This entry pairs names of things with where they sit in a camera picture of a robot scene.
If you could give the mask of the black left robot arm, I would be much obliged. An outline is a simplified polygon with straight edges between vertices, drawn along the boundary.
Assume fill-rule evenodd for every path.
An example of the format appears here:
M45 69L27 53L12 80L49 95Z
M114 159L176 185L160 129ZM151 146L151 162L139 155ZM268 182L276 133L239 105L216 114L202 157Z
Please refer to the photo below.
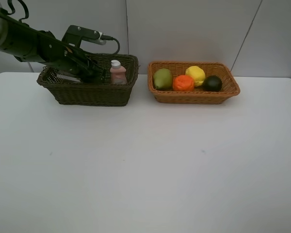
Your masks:
M0 7L0 51L14 56L20 62L40 63L73 75L91 76L100 68L88 52L80 48L82 41L94 42L100 35L90 29L71 25L62 40L50 31L38 31L24 22L29 10L19 1L25 16L15 20L13 2L7 2L10 11Z

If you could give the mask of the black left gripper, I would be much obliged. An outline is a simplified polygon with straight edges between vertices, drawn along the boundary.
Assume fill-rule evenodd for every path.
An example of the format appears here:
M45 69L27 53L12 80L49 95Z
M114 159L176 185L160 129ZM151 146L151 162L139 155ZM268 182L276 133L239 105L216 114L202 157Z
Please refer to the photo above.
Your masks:
M39 31L37 36L37 62L69 73L98 72L98 64L80 48L84 35L68 30L62 40L50 32Z

